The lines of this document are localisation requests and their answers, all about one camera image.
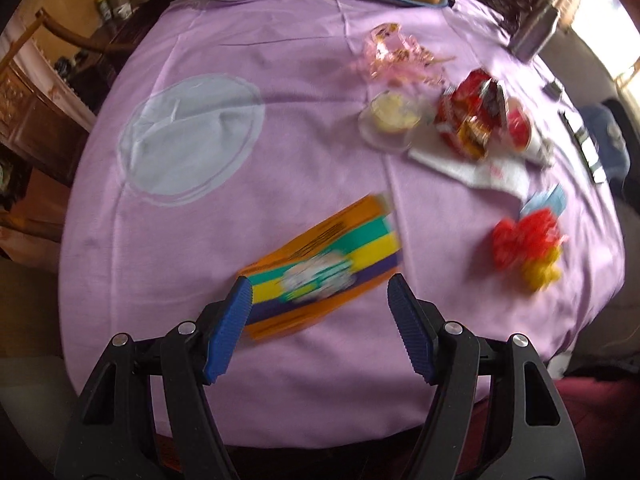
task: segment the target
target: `green stripe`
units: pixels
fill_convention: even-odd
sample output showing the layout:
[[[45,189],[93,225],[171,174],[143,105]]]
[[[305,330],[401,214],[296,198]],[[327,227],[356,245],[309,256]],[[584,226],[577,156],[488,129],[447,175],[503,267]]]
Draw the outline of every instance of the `green stripe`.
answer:
[[[328,245],[325,251],[337,250],[343,254],[349,254],[373,240],[382,238],[389,232],[390,229],[383,217],[374,218],[366,224],[343,234],[334,243]],[[248,276],[248,278],[252,285],[260,285],[261,283],[270,282],[271,280],[280,278],[286,270],[290,269],[294,265],[295,264],[290,264],[278,267],[277,269],[265,270],[259,274],[252,274],[251,276]]]

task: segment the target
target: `colorful striped packet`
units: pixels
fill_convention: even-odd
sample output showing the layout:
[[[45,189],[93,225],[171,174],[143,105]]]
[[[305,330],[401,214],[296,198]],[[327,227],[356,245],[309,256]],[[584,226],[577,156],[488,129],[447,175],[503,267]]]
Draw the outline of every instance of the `colorful striped packet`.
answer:
[[[254,340],[299,330],[386,282],[401,260],[383,195],[367,195],[240,271],[254,288]]]

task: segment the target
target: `pink curtain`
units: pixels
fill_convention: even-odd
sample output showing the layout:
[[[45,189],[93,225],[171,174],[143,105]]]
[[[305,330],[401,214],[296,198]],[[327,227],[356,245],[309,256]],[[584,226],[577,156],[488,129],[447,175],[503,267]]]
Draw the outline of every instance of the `pink curtain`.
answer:
[[[2,34],[0,34],[0,59],[9,50],[11,43],[25,31],[25,26],[17,13],[14,14]],[[71,88],[53,70],[33,40],[27,41],[14,57],[14,61],[40,91],[49,97],[58,108],[91,132],[95,115]]]

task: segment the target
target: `gray circle on tablecloth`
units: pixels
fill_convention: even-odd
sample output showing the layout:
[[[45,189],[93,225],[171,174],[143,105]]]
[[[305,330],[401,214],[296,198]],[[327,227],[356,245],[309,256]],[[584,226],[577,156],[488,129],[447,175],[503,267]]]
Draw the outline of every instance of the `gray circle on tablecloth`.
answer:
[[[262,129],[259,90],[223,74],[192,77],[141,103],[118,144],[127,183],[163,205],[192,202],[244,163]]]

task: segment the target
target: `blue cloth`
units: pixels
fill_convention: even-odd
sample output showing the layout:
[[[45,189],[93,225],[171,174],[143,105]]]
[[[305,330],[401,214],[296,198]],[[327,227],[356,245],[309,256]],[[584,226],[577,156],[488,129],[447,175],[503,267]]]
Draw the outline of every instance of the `blue cloth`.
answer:
[[[598,155],[607,179],[610,182],[624,180],[631,161],[622,131],[611,110],[605,105],[596,104],[580,107],[578,111],[591,138],[598,145]]]

